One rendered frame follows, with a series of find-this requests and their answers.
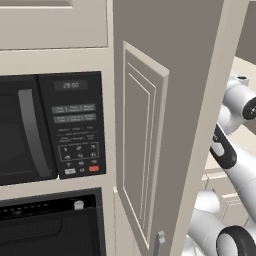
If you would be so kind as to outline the beige open cabinet door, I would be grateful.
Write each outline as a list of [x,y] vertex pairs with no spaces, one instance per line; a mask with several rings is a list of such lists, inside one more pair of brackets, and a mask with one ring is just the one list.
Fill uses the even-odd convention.
[[141,253],[150,254],[170,71],[128,42],[123,43],[123,164],[120,182]]

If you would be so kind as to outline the beige tall cabinet housing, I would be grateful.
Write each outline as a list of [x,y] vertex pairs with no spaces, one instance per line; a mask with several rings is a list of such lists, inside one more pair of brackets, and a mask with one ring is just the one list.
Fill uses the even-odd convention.
[[99,188],[106,256],[145,256],[122,202],[123,43],[169,69],[150,247],[180,256],[249,0],[106,0],[106,47],[0,49],[0,76],[99,71],[106,172],[1,185],[0,201]]

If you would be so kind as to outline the black microwave oven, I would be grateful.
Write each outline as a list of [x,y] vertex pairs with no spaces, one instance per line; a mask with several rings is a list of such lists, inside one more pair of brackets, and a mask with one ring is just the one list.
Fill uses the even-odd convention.
[[[18,97],[31,89],[51,176],[39,175]],[[0,186],[106,172],[102,76],[99,71],[0,76]]]

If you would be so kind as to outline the beige base cupboards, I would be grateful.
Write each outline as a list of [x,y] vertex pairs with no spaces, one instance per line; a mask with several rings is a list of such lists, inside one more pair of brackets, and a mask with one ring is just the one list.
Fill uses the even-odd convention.
[[220,168],[207,169],[202,177],[201,188],[214,190],[220,200],[220,211],[217,216],[226,225],[245,226],[250,223],[238,194],[227,175]]

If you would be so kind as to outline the black built-in oven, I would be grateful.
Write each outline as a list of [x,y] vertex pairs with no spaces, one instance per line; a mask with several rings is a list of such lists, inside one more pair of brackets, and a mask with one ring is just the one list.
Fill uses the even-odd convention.
[[0,256],[106,256],[102,191],[1,200]]

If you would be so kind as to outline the beige cupboard door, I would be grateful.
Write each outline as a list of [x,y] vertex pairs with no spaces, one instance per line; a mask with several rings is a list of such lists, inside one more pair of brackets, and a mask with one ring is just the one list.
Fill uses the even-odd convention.
[[106,47],[106,0],[0,0],[0,49]]

